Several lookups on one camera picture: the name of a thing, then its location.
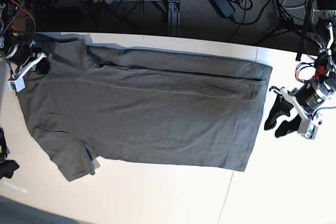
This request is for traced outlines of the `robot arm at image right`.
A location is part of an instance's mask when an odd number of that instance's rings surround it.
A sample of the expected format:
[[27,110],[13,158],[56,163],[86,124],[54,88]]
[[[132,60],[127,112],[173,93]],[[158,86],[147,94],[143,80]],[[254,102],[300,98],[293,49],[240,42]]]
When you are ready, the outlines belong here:
[[322,124],[323,103],[335,95],[335,0],[304,0],[306,11],[302,25],[283,16],[284,6],[276,3],[279,24],[268,36],[281,29],[300,35],[295,79],[302,87],[288,91],[272,86],[275,102],[264,129],[275,129],[275,137],[292,132],[313,140]]

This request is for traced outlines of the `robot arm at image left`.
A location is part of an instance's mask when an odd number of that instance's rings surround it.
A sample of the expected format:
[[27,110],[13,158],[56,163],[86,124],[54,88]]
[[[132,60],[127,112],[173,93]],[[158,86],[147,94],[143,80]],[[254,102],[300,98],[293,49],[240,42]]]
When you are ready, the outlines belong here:
[[[14,21],[20,13],[27,15],[32,21],[33,30],[21,32],[14,27]],[[50,71],[49,55],[35,47],[33,35],[36,32],[36,21],[32,13],[25,8],[25,0],[1,0],[1,59],[10,71],[10,80],[32,71],[45,75]]]

